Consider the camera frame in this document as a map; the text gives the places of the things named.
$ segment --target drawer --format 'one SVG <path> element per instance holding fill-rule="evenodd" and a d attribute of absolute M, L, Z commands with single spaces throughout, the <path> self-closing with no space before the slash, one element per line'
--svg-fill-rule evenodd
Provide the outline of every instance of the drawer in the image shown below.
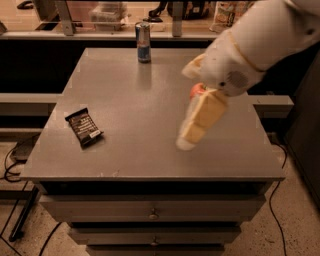
<path fill-rule="evenodd" d="M 91 256 L 221 256 L 223 246 L 87 246 Z"/>
<path fill-rule="evenodd" d="M 42 196 L 59 222 L 156 222 L 250 220 L 263 195 Z"/>
<path fill-rule="evenodd" d="M 85 245 L 225 244 L 240 234 L 239 227 L 215 223 L 103 223 L 110 228 L 72 228 L 69 236 Z"/>

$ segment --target gray cabinet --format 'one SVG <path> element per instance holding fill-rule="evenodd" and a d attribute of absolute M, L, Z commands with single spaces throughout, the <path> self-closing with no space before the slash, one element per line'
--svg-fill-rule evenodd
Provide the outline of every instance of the gray cabinet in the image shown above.
<path fill-rule="evenodd" d="M 21 176 L 90 255 L 221 255 L 283 171 L 248 95 L 192 151 L 175 141 L 201 49 L 87 49 Z M 64 117 L 87 107 L 103 137 L 87 148 Z"/>

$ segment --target drink can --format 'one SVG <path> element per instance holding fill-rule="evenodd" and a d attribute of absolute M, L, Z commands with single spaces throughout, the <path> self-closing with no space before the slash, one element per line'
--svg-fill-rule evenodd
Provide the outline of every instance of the drink can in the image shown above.
<path fill-rule="evenodd" d="M 150 24 L 148 22 L 138 22 L 135 25 L 135 29 L 138 48 L 138 60 L 142 63 L 150 62 Z"/>

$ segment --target drawer handle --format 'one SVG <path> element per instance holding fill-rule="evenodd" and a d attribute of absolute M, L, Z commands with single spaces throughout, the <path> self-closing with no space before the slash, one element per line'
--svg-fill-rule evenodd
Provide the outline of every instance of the drawer handle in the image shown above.
<path fill-rule="evenodd" d="M 153 241 L 152 241 L 152 243 L 150 245 L 151 246 L 158 246 L 159 245 L 159 243 L 157 242 L 157 237 L 153 238 Z"/>
<path fill-rule="evenodd" d="M 150 219 L 150 220 L 157 220 L 157 219 L 159 219 L 159 215 L 156 213 L 156 209 L 155 209 L 155 208 L 153 208 L 153 209 L 151 210 L 151 214 L 149 215 L 149 219 Z"/>

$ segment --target blurry background object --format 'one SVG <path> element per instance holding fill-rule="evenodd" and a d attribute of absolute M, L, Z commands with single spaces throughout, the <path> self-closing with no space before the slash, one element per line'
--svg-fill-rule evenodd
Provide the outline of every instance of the blurry background object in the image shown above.
<path fill-rule="evenodd" d="M 253 6 L 255 1 L 217 1 L 210 30 L 221 33 Z"/>
<path fill-rule="evenodd" d="M 120 30 L 122 22 L 128 17 L 125 2 L 98 2 L 89 12 L 90 20 L 97 31 Z"/>

